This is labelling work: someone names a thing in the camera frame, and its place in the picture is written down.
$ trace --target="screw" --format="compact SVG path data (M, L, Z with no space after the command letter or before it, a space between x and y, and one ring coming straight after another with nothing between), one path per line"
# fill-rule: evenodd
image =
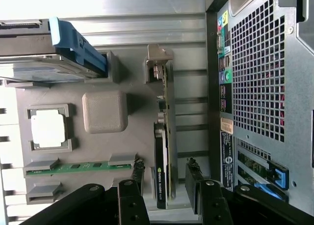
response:
M246 186L242 186L240 187L240 189L244 192L248 192L250 190L250 188L246 187Z
M89 190L93 192L93 191L96 191L96 190L98 190L98 189L99 189L99 187L96 186L96 187L91 187Z
M132 184L131 181L127 181L127 182L124 183L125 186L129 186L129 185L131 185L131 184Z
M208 185L208 186L213 186L213 185L215 185L215 183L214 183L213 181L207 181L207 182L206 182L206 185Z
M288 34L292 34L292 33L293 33L293 27L291 26L288 28Z

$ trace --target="blue latch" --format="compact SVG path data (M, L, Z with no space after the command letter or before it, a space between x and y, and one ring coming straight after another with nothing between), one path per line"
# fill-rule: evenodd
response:
M49 19L52 45L69 48L75 53L76 62L84 66L88 61L107 73L107 60L73 27L70 22L60 21L57 17Z
M276 180L276 184L281 188L286 188L286 174L284 172L280 172L278 169L275 169L276 173L278 173L279 180Z

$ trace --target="green circuit board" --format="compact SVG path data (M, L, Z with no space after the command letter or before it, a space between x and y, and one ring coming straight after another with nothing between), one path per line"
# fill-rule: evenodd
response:
M254 178L252 178L247 172L245 172L240 166L237 167L237 173L248 183L254 185L258 183Z
M255 162L254 160L250 159L246 155L242 154L241 152L237 152L237 158L240 162L245 164L250 170L257 173L262 178L267 178L267 171L268 169L264 166L260 165L259 163Z
M108 161L85 162L85 163L57 164L56 166L54 166L52 169L49 169L49 170L27 171L26 175L42 175L42 174L53 175L57 173L119 170L119 169L131 169L131 168L132 168L132 165L109 166Z

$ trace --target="perforated metal panel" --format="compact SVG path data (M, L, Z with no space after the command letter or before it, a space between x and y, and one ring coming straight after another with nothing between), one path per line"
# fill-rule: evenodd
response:
M285 17L268 0L232 28L237 127L285 141Z
M257 146L253 146L245 141L242 141L240 139L235 138L235 141L237 143L237 145L242 146L243 148L247 149L248 151L251 151L252 153L261 156L264 159L270 160L271 159L271 155L270 153L258 148Z

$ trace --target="blue handle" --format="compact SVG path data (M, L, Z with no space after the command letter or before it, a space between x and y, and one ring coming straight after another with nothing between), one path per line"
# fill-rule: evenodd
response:
M84 66L84 60L107 72L107 60L73 27L70 22L60 21L57 17L49 19L52 45L69 48L75 52L76 62Z
M269 189L266 184L255 183L254 186L266 192L267 194L282 200L282 198L276 193L274 193L271 189Z

